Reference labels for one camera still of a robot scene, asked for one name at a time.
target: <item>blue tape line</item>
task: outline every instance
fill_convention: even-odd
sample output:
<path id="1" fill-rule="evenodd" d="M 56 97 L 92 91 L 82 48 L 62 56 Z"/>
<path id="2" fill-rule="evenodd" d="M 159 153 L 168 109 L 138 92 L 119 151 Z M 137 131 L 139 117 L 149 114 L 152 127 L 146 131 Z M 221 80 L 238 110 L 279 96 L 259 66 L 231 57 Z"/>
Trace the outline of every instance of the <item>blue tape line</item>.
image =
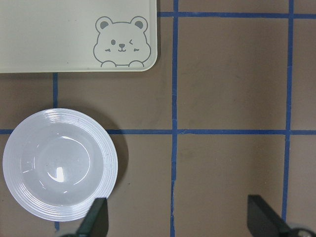
<path id="1" fill-rule="evenodd" d="M 294 14 L 294 19 L 316 19 L 316 14 Z"/>
<path id="2" fill-rule="evenodd" d="M 161 11 L 157 12 L 157 17 L 174 17 L 174 12 Z"/>
<path id="3" fill-rule="evenodd" d="M 172 130 L 164 130 L 164 129 L 109 129 L 107 130 L 107 133 L 109 133 L 110 135 L 146 135 L 146 134 L 150 134 L 150 135 L 171 135 L 172 134 Z"/>
<path id="4" fill-rule="evenodd" d="M 157 13 L 158 17 L 229 17 L 229 18 L 280 18 L 289 17 L 287 13 L 239 13 L 239 12 L 167 12 Z"/>
<path id="5" fill-rule="evenodd" d="M 199 135 L 285 135 L 285 130 L 179 129 L 178 134 Z"/>
<path id="6" fill-rule="evenodd" d="M 292 130 L 291 135 L 316 135 L 316 130 Z"/>
<path id="7" fill-rule="evenodd" d="M 53 107 L 58 108 L 58 73 L 53 73 Z"/>
<path id="8" fill-rule="evenodd" d="M 0 135 L 7 135 L 11 134 L 13 132 L 13 129 L 0 129 Z"/>
<path id="9" fill-rule="evenodd" d="M 8 135 L 13 129 L 0 129 L 0 135 Z M 109 129 L 110 135 L 173 135 L 171 129 Z M 234 130 L 234 129 L 178 129 L 178 135 L 286 135 L 286 130 Z M 292 130 L 290 135 L 316 135 L 316 130 Z"/>
<path id="10" fill-rule="evenodd" d="M 289 0 L 288 18 L 288 49 L 287 49 L 287 96 L 286 96 L 286 136 L 284 150 L 284 175 L 282 195 L 282 218 L 286 221 L 288 175 L 290 161 L 290 136 L 291 136 L 291 107 L 292 107 L 292 66 L 293 66 L 293 22 L 294 22 L 294 0 Z"/>
<path id="11" fill-rule="evenodd" d="M 59 221 L 54 222 L 56 231 L 59 231 Z"/>
<path id="12" fill-rule="evenodd" d="M 179 1 L 173 1 L 173 50 L 172 50 L 172 154 L 171 154 L 171 206 L 170 206 L 170 237 L 175 237 L 174 227 L 174 187 L 177 179 L 177 149 L 178 149 L 178 26 Z"/>
<path id="13" fill-rule="evenodd" d="M 173 12 L 179 11 L 179 0 L 173 0 Z"/>

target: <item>brown floor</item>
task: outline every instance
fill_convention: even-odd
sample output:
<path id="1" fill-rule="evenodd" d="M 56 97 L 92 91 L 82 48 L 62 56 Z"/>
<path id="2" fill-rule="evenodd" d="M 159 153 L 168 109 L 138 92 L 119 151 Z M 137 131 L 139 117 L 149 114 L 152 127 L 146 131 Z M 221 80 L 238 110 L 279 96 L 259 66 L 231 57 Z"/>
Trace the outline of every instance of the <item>brown floor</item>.
<path id="1" fill-rule="evenodd" d="M 173 11 L 160 0 L 160 11 Z M 288 0 L 179 0 L 179 11 L 288 13 Z M 295 0 L 316 14 L 316 1 Z M 173 18 L 159 20 L 160 57 L 142 73 L 59 73 L 58 104 L 105 129 L 172 129 Z M 286 129 L 288 19 L 180 17 L 178 129 Z M 316 130 L 316 20 L 295 19 L 292 130 Z M 52 108 L 52 74 L 0 74 L 0 129 Z M 0 158 L 9 135 L 0 135 Z M 172 135 L 111 135 L 119 158 L 109 237 L 169 237 Z M 290 136 L 287 221 L 316 231 L 316 136 Z M 177 237 L 250 236 L 246 198 L 281 214 L 285 132 L 179 134 Z M 60 223 L 77 228 L 81 220 Z M 54 223 L 24 210 L 0 169 L 0 237 L 51 236 Z"/>

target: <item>bear paw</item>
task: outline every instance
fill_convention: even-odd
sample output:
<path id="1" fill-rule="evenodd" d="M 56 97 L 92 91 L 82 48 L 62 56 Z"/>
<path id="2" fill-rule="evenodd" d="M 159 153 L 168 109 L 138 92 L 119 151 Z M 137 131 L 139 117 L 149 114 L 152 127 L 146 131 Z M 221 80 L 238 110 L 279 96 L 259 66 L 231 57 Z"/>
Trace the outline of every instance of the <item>bear paw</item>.
<path id="1" fill-rule="evenodd" d="M 133 62 L 131 62 L 129 65 L 128 65 L 128 67 L 145 67 L 144 66 L 144 64 L 142 63 L 142 62 L 140 62 L 140 61 L 133 61 Z"/>
<path id="2" fill-rule="evenodd" d="M 117 65 L 115 64 L 115 62 L 113 62 L 113 61 L 105 61 L 105 62 L 103 62 L 103 63 L 101 64 L 101 68 L 112 68 L 113 65 L 114 65 L 115 67 L 117 67 Z"/>

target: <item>bear illustration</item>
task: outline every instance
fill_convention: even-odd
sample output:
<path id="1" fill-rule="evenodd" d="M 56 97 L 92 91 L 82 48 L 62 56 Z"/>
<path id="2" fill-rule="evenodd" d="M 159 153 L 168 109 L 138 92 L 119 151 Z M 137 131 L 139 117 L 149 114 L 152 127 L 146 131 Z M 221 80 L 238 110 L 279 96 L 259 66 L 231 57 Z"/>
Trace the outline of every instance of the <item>bear illustration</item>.
<path id="1" fill-rule="evenodd" d="M 142 65 L 149 59 L 151 47 L 145 32 L 147 20 L 142 16 L 134 17 L 130 22 L 113 22 L 109 17 L 100 17 L 95 24 L 99 32 L 93 48 L 94 57 L 101 67 Z"/>

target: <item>gray tile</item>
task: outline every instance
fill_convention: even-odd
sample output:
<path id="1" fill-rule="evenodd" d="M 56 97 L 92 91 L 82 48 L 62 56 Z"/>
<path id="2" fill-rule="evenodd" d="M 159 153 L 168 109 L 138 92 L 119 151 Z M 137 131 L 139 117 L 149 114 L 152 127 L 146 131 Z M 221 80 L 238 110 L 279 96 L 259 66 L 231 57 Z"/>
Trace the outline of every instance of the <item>gray tile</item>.
<path id="1" fill-rule="evenodd" d="M 53 106 L 52 73 L 0 74 L 0 129 Z"/>
<path id="2" fill-rule="evenodd" d="M 247 195 L 282 206 L 284 136 L 181 135 L 175 184 L 177 236 L 247 236 Z"/>
<path id="3" fill-rule="evenodd" d="M 112 137 L 119 168 L 127 159 L 128 165 L 109 198 L 108 236 L 169 236 L 171 136 L 125 136 L 126 145 L 122 136 Z"/>
<path id="4" fill-rule="evenodd" d="M 301 14 L 315 14 L 316 1 L 315 0 L 295 0 L 294 12 Z"/>
<path id="5" fill-rule="evenodd" d="M 316 21 L 295 20 L 292 129 L 316 129 Z"/>
<path id="6" fill-rule="evenodd" d="M 288 0 L 179 0 L 181 11 L 288 13 Z"/>
<path id="7" fill-rule="evenodd" d="M 286 78 L 286 19 L 180 18 L 179 128 L 285 129 Z"/>
<path id="8" fill-rule="evenodd" d="M 158 11 L 173 11 L 173 0 L 157 0 Z"/>
<path id="9" fill-rule="evenodd" d="M 292 136 L 287 222 L 316 231 L 316 136 Z"/>

